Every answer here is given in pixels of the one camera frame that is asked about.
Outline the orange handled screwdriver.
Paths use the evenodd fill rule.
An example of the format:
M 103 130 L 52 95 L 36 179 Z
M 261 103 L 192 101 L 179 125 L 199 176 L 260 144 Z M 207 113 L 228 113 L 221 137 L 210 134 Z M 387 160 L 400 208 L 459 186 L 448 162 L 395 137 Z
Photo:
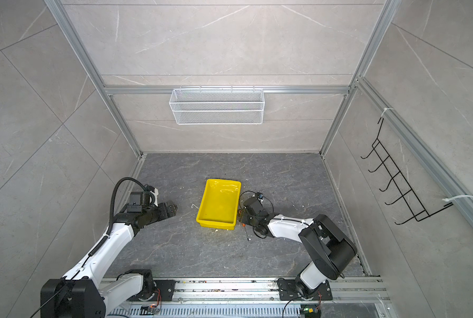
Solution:
M 245 235 L 246 235 L 246 241 L 249 242 L 251 240 L 251 238 L 249 237 L 248 235 L 248 231 L 247 231 L 247 225 L 245 224 L 244 222 L 244 216 L 242 215 L 241 218 L 240 218 L 240 224 L 241 226 L 243 227 L 244 229 L 244 232 L 245 232 Z

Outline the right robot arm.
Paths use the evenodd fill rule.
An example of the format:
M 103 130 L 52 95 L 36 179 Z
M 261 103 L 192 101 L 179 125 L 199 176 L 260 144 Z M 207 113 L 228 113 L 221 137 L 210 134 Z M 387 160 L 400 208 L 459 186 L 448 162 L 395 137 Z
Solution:
M 287 300 L 304 300 L 319 296 L 321 287 L 329 280 L 343 277 L 344 269 L 357 255 L 355 244 L 327 216 L 320 214 L 310 219 L 296 219 L 269 212 L 263 206 L 264 196 L 255 194 L 243 202 L 239 219 L 252 227 L 260 239 L 280 238 L 300 242 L 311 262 L 294 280 L 278 279 L 280 291 Z

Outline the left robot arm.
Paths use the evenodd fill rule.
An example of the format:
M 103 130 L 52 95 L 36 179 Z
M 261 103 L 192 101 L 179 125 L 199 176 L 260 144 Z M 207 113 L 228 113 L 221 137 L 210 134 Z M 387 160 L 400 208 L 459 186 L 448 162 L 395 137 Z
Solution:
M 147 269 L 128 270 L 116 281 L 102 286 L 101 281 L 123 248 L 146 225 L 176 215 L 177 206 L 171 201 L 143 207 L 141 212 L 121 210 L 114 218 L 108 234 L 62 278 L 50 279 L 41 288 L 41 317 L 106 317 L 127 300 L 152 301 L 160 307 L 163 299 L 171 297 L 172 283 L 166 291 L 153 280 Z

